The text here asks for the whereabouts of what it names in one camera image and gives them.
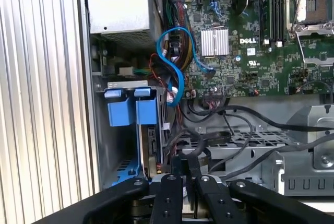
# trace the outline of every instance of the sheet metal panel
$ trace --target sheet metal panel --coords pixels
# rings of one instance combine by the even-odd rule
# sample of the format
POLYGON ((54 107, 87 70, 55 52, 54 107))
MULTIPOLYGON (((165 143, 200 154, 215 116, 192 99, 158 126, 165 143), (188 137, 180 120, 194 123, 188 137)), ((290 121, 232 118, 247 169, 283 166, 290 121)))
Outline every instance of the sheet metal panel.
POLYGON ((99 183, 79 12, 77 0, 0 0, 1 224, 32 223, 99 183))

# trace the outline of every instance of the blue plastic tab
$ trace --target blue plastic tab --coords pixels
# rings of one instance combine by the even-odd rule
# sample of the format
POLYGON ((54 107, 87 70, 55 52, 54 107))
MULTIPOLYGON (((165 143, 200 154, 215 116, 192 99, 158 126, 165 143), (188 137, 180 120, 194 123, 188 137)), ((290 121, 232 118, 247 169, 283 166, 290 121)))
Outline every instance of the blue plastic tab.
POLYGON ((130 98, 126 101, 108 103, 108 111, 111 126, 128 126, 135 121, 134 104, 130 98))
POLYGON ((155 125, 157 123, 157 99, 136 101, 137 124, 155 125))
POLYGON ((151 95, 150 88, 138 88, 134 92, 135 97, 147 97, 151 95))
POLYGON ((122 90, 108 90, 104 93, 106 99, 120 98, 122 96, 122 90))

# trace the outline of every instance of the motherboard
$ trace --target motherboard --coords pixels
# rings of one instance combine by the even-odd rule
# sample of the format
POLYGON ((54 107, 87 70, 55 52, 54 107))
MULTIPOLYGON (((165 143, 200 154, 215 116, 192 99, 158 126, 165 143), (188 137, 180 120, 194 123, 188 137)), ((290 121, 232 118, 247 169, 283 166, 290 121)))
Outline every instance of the motherboard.
MULTIPOLYGON (((192 62, 185 98, 220 96, 237 83, 260 96, 295 94, 303 84, 334 82, 334 0, 183 0, 197 53, 213 67, 208 77, 192 62)), ((321 83, 302 93, 326 93, 321 83)), ((232 96, 253 96, 234 89, 232 96)))

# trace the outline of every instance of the cpu socket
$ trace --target cpu socket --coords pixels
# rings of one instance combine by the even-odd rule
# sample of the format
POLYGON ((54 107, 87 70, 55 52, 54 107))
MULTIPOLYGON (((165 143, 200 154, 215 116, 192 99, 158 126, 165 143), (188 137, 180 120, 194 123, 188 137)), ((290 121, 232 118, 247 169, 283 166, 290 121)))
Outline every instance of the cpu socket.
POLYGON ((287 0, 287 29, 291 39, 334 34, 334 0, 287 0))

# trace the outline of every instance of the white label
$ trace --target white label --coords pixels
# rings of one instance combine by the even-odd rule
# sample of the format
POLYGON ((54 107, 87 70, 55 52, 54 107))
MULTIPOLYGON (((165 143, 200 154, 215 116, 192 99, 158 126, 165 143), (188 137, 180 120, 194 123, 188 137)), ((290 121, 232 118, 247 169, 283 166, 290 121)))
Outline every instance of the white label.
POLYGON ((258 63, 257 61, 248 61, 248 64, 247 66, 250 66, 250 67, 254 67, 254 66, 259 66, 260 63, 258 63))
POLYGON ((256 44, 255 38, 249 39, 240 39, 240 44, 256 44))
POLYGON ((255 56, 256 55, 256 49, 255 48, 248 48, 247 49, 247 56, 255 56))

